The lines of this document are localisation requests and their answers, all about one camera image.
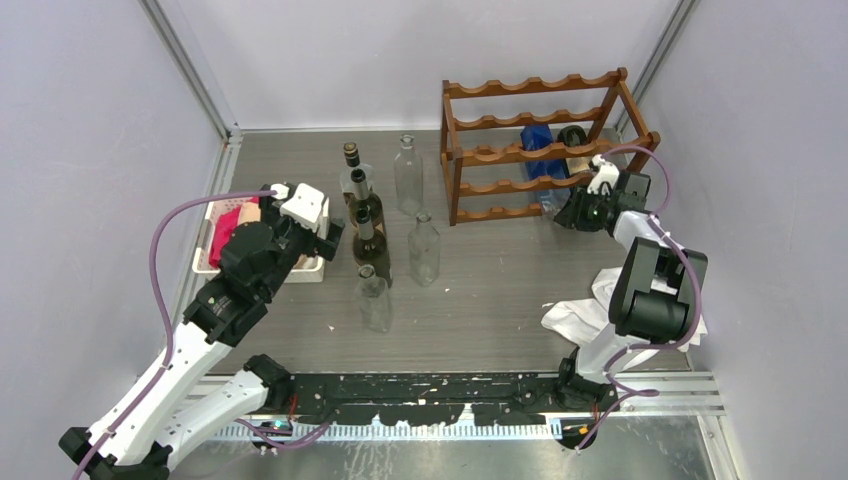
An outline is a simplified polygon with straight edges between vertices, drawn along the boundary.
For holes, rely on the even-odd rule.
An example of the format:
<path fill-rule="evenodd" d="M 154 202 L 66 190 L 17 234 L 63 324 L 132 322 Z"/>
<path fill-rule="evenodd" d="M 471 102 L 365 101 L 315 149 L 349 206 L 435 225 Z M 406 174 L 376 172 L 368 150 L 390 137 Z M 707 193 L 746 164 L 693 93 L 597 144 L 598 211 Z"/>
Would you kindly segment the clear glass bottle front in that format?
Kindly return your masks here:
<path fill-rule="evenodd" d="M 387 333 L 393 318 L 387 281 L 377 275 L 372 265 L 362 265 L 358 268 L 355 292 L 363 327 Z"/>

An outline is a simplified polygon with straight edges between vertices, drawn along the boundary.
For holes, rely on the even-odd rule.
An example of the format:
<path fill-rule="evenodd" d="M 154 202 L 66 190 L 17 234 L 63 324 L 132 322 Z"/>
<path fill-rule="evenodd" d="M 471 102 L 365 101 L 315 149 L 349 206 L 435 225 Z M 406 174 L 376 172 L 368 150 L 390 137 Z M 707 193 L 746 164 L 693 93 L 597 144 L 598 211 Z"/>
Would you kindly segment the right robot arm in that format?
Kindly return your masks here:
<path fill-rule="evenodd" d="M 684 346 L 701 318 L 709 260 L 662 230 L 646 208 L 649 176 L 601 173 L 574 190 L 557 224 L 604 230 L 627 251 L 608 307 L 608 324 L 585 347 L 562 360 L 553 393 L 567 410 L 606 408 L 617 398 L 611 376 L 647 350 Z"/>

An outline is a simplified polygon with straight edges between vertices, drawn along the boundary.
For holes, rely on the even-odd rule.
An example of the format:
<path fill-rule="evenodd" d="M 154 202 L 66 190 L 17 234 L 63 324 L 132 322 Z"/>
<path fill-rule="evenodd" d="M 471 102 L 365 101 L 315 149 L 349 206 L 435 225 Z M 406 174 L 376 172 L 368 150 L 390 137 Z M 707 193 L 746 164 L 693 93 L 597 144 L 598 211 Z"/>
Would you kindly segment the blue square glass bottle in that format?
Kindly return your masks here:
<path fill-rule="evenodd" d="M 520 133 L 521 145 L 524 150 L 536 151 L 544 149 L 555 142 L 548 125 L 528 125 Z M 562 160 L 534 160 L 524 165 L 529 180 L 549 176 L 552 179 L 565 180 L 568 173 Z M 543 213 L 554 217 L 567 204 L 571 196 L 570 188 L 540 190 L 536 193 Z"/>

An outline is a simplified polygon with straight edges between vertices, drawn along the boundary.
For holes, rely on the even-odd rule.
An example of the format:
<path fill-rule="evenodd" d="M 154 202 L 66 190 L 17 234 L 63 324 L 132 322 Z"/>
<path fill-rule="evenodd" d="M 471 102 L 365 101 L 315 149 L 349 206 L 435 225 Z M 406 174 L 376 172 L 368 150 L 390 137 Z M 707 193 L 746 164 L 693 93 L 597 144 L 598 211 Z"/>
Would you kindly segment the dark green wine bottle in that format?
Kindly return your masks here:
<path fill-rule="evenodd" d="M 578 125 L 569 125 L 562 128 L 557 134 L 556 140 L 568 147 L 584 146 L 588 143 L 585 130 Z M 570 157 L 563 160 L 564 168 L 568 176 L 576 175 L 590 170 L 591 156 Z"/>

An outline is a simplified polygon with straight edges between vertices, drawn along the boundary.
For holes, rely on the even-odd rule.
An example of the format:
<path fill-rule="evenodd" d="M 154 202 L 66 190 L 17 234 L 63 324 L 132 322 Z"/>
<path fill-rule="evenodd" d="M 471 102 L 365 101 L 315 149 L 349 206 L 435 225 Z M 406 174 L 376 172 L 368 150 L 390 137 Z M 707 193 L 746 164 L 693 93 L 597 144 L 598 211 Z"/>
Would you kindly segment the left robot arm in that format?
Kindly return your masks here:
<path fill-rule="evenodd" d="M 332 260 L 344 228 L 333 219 L 321 235 L 286 215 L 237 227 L 222 250 L 219 274 L 198 291 L 137 384 L 100 420 L 60 438 L 61 450 L 77 465 L 74 476 L 166 479 L 225 425 L 260 408 L 285 409 L 290 374 L 265 354 L 251 357 L 224 386 L 188 408 L 179 406 L 266 315 L 300 256 Z"/>

